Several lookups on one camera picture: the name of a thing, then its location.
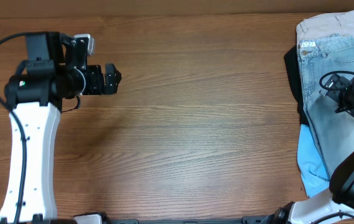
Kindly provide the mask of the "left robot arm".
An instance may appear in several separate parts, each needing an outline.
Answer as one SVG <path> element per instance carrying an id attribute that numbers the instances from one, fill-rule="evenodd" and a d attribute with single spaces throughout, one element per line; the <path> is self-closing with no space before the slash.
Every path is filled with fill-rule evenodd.
<path id="1" fill-rule="evenodd" d="M 4 87 L 12 127 L 11 165 L 0 223 L 57 222 L 54 145 L 64 100 L 113 95 L 121 81 L 114 64 L 89 65 L 95 40 L 59 32 L 26 34 L 27 60 Z"/>

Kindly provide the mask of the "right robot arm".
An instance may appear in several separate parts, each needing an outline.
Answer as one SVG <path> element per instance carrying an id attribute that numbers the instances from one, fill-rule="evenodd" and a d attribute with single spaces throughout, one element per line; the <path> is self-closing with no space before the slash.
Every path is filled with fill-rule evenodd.
<path id="1" fill-rule="evenodd" d="M 336 111 L 354 115 L 354 72 L 347 80 L 342 71 L 326 74 L 329 80 L 320 86 L 338 103 Z M 290 202 L 255 223 L 327 224 L 354 219 L 354 151 L 335 169 L 329 188 L 301 202 Z"/>

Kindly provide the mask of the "light blue denim shorts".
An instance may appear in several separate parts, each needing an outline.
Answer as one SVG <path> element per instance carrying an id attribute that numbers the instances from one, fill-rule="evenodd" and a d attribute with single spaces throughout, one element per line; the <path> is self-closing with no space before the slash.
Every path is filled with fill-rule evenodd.
<path id="1" fill-rule="evenodd" d="M 354 117 L 336 112 L 340 92 L 327 87 L 333 71 L 354 71 L 354 38 L 330 35 L 301 40 L 297 46 L 302 85 L 303 109 L 307 116 L 315 146 L 328 175 L 354 151 Z"/>

